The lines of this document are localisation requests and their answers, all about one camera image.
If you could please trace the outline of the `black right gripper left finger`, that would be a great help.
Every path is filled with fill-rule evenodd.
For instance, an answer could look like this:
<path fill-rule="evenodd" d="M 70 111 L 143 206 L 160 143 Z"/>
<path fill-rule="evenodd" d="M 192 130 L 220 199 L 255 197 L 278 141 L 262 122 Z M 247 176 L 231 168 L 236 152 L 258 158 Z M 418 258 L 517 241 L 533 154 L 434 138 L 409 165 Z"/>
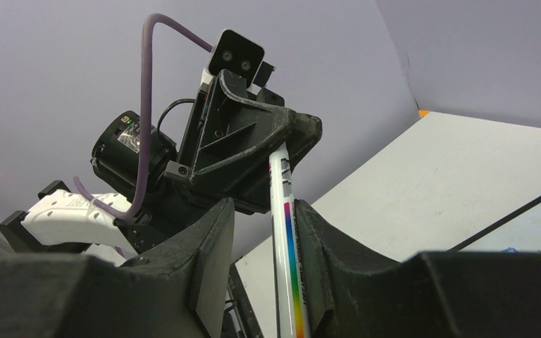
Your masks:
<path fill-rule="evenodd" d="M 0 256 L 0 337 L 219 337 L 232 199 L 116 267 L 94 256 Z"/>

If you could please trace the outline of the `white marker pen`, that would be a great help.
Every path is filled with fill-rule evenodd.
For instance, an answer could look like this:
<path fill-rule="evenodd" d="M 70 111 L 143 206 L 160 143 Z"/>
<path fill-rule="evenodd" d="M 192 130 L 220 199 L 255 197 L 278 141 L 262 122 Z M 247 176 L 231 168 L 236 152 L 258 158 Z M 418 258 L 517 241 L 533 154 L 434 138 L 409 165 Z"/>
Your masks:
<path fill-rule="evenodd" d="M 285 143 L 269 156 L 275 308 L 279 337 L 310 337 L 290 155 Z"/>

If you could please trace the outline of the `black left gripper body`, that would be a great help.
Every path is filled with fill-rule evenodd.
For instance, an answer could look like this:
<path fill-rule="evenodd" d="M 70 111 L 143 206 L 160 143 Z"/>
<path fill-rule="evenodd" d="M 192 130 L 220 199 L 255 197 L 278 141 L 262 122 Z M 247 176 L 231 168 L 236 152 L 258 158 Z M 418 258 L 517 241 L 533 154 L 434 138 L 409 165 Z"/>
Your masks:
<path fill-rule="evenodd" d="M 233 132 L 233 100 L 226 81 L 232 79 L 233 72 L 221 70 L 197 92 L 178 156 L 165 172 L 169 188 L 163 214 L 171 220 L 196 220 L 219 201 L 233 200 L 226 163 Z"/>

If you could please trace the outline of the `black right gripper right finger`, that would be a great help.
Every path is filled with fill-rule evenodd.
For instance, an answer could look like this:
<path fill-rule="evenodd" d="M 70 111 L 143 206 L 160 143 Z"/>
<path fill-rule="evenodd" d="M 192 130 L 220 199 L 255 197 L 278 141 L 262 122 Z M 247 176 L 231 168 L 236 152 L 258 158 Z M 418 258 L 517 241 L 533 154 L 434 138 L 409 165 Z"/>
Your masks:
<path fill-rule="evenodd" d="M 404 262 L 295 215 L 313 337 L 541 337 L 541 253 L 423 251 Z"/>

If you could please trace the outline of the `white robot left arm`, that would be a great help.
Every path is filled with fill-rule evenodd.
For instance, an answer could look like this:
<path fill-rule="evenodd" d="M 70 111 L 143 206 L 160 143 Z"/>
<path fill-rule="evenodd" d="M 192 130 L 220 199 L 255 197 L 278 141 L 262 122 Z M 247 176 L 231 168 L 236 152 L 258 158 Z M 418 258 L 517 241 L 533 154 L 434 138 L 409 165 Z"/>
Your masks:
<path fill-rule="evenodd" d="M 319 117 L 298 113 L 269 89 L 252 93 L 243 77 L 222 71 L 201 84 L 181 144 L 155 125 L 150 132 L 146 191 L 136 194 L 140 117 L 120 114 L 92 149 L 94 174 L 111 192 L 86 194 L 52 182 L 27 211 L 0 223 L 15 252 L 79 254 L 93 244 L 116 251 L 148 251 L 200 219 L 218 201 L 252 215 L 271 209 L 269 158 L 285 146 L 298 164 L 320 141 Z"/>

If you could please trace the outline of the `white whiteboard black frame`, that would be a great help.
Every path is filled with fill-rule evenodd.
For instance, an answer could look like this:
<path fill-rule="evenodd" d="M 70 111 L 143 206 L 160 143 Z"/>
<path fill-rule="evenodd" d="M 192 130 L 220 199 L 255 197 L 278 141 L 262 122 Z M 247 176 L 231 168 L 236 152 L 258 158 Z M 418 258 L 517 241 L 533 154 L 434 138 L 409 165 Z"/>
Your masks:
<path fill-rule="evenodd" d="M 497 253 L 541 253 L 541 196 L 450 249 Z"/>

